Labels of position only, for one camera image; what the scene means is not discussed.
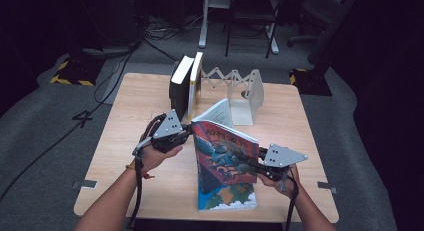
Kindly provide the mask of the black yellow striped stand base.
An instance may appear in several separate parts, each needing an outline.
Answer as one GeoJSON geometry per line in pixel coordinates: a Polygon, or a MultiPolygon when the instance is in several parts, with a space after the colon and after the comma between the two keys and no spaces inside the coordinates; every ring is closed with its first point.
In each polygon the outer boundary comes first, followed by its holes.
{"type": "Polygon", "coordinates": [[[289,81],[300,94],[331,96],[332,92],[325,77],[313,70],[292,69],[289,71],[289,81]]]}
{"type": "Polygon", "coordinates": [[[105,61],[102,59],[80,62],[71,57],[66,57],[50,82],[65,85],[95,86],[104,63],[105,61]]]}

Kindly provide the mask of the person's left hand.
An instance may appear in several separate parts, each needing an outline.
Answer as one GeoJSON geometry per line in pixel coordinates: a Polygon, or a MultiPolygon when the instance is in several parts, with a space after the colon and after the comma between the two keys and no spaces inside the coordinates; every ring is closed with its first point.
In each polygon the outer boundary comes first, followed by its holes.
{"type": "Polygon", "coordinates": [[[141,147],[136,155],[136,167],[142,174],[147,174],[150,170],[162,164],[166,159],[176,156],[182,150],[183,146],[177,145],[163,153],[156,150],[152,144],[147,143],[141,147]]]}

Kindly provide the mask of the grey flat round base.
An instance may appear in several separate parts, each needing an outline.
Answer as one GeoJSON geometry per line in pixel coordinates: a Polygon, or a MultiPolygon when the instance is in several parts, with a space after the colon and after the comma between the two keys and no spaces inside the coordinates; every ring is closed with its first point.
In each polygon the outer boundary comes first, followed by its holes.
{"type": "Polygon", "coordinates": [[[134,48],[130,47],[112,47],[106,50],[97,50],[97,49],[83,49],[83,52],[90,58],[93,59],[113,59],[130,54],[134,48]]]}

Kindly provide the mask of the black hardcover book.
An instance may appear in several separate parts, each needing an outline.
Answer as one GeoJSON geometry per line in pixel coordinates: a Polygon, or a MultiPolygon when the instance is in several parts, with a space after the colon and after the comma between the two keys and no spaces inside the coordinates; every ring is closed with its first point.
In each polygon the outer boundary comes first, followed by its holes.
{"type": "Polygon", "coordinates": [[[188,107],[189,81],[193,62],[192,57],[183,56],[170,79],[171,108],[176,111],[179,120],[183,119],[188,107]]]}

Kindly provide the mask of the yellow book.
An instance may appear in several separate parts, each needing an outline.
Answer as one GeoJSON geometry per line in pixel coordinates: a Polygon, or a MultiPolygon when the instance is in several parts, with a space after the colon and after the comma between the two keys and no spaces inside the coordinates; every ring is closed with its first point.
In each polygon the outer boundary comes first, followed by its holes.
{"type": "Polygon", "coordinates": [[[190,74],[190,85],[188,95],[187,120],[194,117],[195,105],[198,93],[201,90],[201,72],[202,72],[203,53],[197,52],[190,74]]]}

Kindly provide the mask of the dark slanted stand post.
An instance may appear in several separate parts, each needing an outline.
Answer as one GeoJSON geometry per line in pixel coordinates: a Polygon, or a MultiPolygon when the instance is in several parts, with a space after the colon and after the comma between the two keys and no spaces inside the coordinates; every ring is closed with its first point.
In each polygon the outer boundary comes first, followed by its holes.
{"type": "Polygon", "coordinates": [[[311,65],[330,65],[342,45],[341,27],[356,0],[345,0],[339,3],[336,0],[322,2],[316,14],[326,17],[328,24],[325,26],[316,45],[309,53],[307,60],[311,65]]]}

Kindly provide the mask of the grey floor tape strip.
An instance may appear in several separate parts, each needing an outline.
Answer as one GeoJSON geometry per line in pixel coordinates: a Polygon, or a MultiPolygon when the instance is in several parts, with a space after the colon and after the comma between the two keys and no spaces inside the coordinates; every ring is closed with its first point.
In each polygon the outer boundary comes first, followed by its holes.
{"type": "Polygon", "coordinates": [[[74,181],[71,185],[74,189],[95,189],[97,186],[97,182],[93,180],[80,180],[80,181],[74,181]]]}
{"type": "Polygon", "coordinates": [[[317,182],[318,188],[330,190],[332,194],[338,194],[338,191],[335,187],[332,187],[329,183],[326,182],[317,182]]]}

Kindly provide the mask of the white desk leg frame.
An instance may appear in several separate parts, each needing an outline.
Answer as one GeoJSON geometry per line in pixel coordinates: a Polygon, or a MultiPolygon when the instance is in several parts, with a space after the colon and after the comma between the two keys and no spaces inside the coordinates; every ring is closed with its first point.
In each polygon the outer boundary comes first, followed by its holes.
{"type": "MultiPolygon", "coordinates": [[[[198,43],[198,46],[200,48],[206,47],[209,9],[210,8],[227,9],[227,16],[225,18],[225,22],[224,22],[224,26],[223,26],[223,31],[227,32],[228,28],[225,26],[225,24],[226,24],[226,20],[227,20],[227,17],[228,17],[229,4],[230,4],[230,0],[204,0],[204,2],[203,2],[203,21],[202,21],[202,26],[201,26],[200,36],[199,36],[199,43],[198,43]]],[[[250,38],[250,39],[256,39],[261,34],[262,33],[258,33],[256,35],[246,35],[246,36],[253,37],[253,38],[250,38]]],[[[273,54],[279,53],[279,49],[278,49],[277,43],[275,41],[275,38],[274,38],[273,43],[272,43],[271,52],[273,54]]]]}

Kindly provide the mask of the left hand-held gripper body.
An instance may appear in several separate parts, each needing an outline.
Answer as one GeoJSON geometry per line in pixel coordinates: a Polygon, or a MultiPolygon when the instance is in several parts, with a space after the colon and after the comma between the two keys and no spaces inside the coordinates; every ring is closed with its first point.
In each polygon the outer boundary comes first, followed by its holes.
{"type": "Polygon", "coordinates": [[[171,109],[168,114],[160,116],[159,120],[153,125],[151,144],[156,150],[165,153],[186,142],[180,139],[180,135],[184,132],[176,111],[171,109]]]}

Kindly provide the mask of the person's right hand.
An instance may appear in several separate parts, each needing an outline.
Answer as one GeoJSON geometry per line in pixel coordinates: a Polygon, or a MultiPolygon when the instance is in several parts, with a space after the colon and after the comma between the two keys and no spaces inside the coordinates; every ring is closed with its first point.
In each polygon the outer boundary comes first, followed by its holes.
{"type": "Polygon", "coordinates": [[[299,180],[298,169],[295,164],[290,167],[290,170],[288,171],[288,177],[285,181],[274,182],[262,174],[258,174],[257,177],[265,186],[274,188],[277,192],[287,196],[290,199],[293,198],[294,193],[300,193],[301,184],[299,180]]]}

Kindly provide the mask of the black metal chair frame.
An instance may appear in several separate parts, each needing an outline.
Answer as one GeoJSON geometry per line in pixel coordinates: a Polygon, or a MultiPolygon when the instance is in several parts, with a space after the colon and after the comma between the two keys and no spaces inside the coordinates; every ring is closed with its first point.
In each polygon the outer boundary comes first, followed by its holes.
{"type": "Polygon", "coordinates": [[[225,26],[228,28],[226,37],[225,56],[229,54],[230,40],[232,38],[250,39],[246,35],[233,35],[232,28],[236,23],[252,26],[261,25],[259,33],[264,33],[267,41],[268,58],[272,50],[275,35],[275,23],[278,19],[278,8],[283,0],[230,0],[228,17],[225,26]]]}

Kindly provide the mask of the white expandable book rack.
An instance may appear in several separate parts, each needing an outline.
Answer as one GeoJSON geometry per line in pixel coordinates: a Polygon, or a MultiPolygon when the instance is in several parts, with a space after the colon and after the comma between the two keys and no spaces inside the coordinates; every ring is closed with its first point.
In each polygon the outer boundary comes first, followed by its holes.
{"type": "Polygon", "coordinates": [[[254,124],[256,112],[264,102],[264,87],[258,69],[242,77],[237,70],[223,74],[216,67],[209,73],[202,72],[201,77],[214,91],[225,88],[226,97],[197,116],[197,119],[210,120],[227,127],[254,124]]]}

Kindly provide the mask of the dark office chair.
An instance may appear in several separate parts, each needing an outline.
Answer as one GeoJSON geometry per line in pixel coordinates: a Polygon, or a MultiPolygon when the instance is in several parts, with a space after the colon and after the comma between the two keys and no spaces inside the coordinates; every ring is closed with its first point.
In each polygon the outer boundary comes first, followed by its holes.
{"type": "Polygon", "coordinates": [[[293,47],[296,42],[315,42],[331,24],[341,4],[337,0],[304,0],[301,3],[300,36],[291,37],[288,47],[293,47]]]}

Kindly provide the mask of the red illustrated book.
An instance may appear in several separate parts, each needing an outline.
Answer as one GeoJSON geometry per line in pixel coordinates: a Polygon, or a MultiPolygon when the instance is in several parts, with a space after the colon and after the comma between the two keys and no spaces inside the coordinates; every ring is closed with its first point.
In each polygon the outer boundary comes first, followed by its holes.
{"type": "Polygon", "coordinates": [[[200,190],[255,183],[255,172],[244,157],[258,158],[258,141],[233,128],[230,103],[224,98],[191,120],[200,190]]]}

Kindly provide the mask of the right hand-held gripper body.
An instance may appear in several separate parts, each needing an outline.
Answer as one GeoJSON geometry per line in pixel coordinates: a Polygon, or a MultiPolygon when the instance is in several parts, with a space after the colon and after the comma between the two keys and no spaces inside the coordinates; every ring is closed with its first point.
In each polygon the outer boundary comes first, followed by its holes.
{"type": "Polygon", "coordinates": [[[268,152],[261,164],[266,167],[265,176],[275,182],[286,179],[291,165],[308,159],[306,154],[277,144],[271,144],[267,149],[268,152]]]}

